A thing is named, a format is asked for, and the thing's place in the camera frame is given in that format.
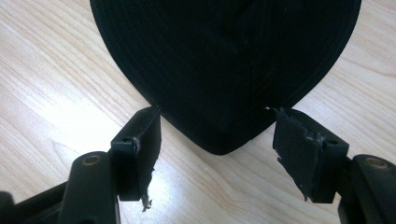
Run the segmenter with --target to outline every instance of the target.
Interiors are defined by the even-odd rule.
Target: black cap
[[[226,154],[327,74],[361,0],[91,0],[120,70],[194,143]]]

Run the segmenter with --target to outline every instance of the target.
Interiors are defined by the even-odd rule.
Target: light wood surface
[[[16,202],[64,182],[72,161],[110,147],[146,100],[106,50],[90,3],[0,1],[0,190]],[[295,106],[350,144],[349,157],[396,162],[396,2],[363,1],[330,73]],[[272,150],[274,126],[226,156],[162,119],[152,208],[121,203],[122,223],[338,223],[305,202]]]

